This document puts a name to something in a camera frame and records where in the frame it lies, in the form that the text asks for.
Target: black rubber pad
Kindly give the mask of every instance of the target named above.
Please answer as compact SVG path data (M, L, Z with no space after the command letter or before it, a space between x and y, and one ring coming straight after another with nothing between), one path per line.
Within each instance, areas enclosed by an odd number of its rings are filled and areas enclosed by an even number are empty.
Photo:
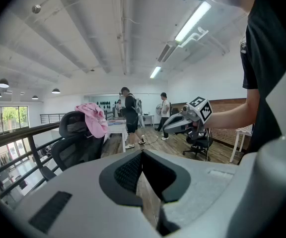
M67 192L58 191L29 220L29 224L46 234L71 197L72 195Z

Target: white stool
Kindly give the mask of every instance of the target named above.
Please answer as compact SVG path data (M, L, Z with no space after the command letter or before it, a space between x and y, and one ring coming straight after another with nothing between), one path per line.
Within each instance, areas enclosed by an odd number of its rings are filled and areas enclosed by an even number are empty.
M244 141L244 137L245 136L252 136L252 125L249 125L249 126L246 126L246 127L243 127L243 128L239 128L239 129L236 129L237 131L237 136L236 136L236 142L234 144L234 147L233 147L233 151L232 151L232 155L231 155L231 158L229 160L229 162L231 163L233 161L233 157L234 157L234 154L236 153L236 150L237 150L237 145L238 145L238 140L239 140L239 135L242 134L242 140L241 140L241 144L240 144L240 149L239 149L239 152L241 152L242 150L242 146L243 146L243 141Z

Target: white sneaker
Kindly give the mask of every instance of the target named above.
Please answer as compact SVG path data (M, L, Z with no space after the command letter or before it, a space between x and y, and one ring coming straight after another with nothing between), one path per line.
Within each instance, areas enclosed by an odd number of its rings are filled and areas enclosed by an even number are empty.
M125 149L131 149L131 148L134 148L134 145L128 144L128 145L125 146Z

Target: man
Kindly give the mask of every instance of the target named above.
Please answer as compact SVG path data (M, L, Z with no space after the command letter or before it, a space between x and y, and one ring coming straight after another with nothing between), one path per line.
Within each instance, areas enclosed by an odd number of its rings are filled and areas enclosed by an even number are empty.
M247 100L233 110L212 114L205 127L239 128L255 123L247 152L256 152L282 134L268 97L286 73L286 9L280 0L212 1L248 14L246 38L240 47Z
M134 110L136 101L135 97L130 93L130 90L127 87L123 87L121 89L121 94L125 97L125 118L127 121L128 133L130 135L130 141L128 145L126 145L125 149L131 149L134 148L135 135L140 139L140 145L145 144L145 141L143 138L144 136L138 132L139 115Z
M121 117L121 100L118 100L118 103L115 105L115 109L117 110L118 117Z
M159 122L158 128L155 128L156 131L160 131L162 129L164 123L170 117L170 115L169 115L170 103L167 100L166 93L161 93L161 99L163 101L162 110L161 110L161 121ZM163 136L162 140L168 139L168 133L166 133L165 131L164 131L164 134L162 136Z

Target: wooden floor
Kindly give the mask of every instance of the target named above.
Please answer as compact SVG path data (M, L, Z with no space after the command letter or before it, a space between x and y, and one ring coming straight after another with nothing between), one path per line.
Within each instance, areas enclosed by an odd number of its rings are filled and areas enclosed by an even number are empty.
M128 151L134 151L139 149L151 149L158 150L168 154L177 155L183 158L196 159L196 160L205 160L205 157L198 154L195 158L194 153L186 153L183 155L182 152L184 150L190 149L190 144L186 142L186 136L183 134L178 135L169 135L168 140L161 140L162 136L160 135L157 138L158 132L154 130L152 126L147 126L143 129L139 128L139 132L145 135L146 144L139 145L137 141L135 143L135 148L129 149ZM121 134L113 134L110 140L108 140L103 146L102 158L122 153L122 137ZM208 150L208 155L211 158L211 162L218 163L226 163L230 164L229 159L232 154L232 148L225 146L223 144L213 142L211 147ZM233 164L237 164L242 157L242 153L236 152L233 158ZM143 213L152 226L156 227L158 212L160 207L160 200L154 193L144 174L140 176L138 187L137 187L137 195L140 196L143 200Z

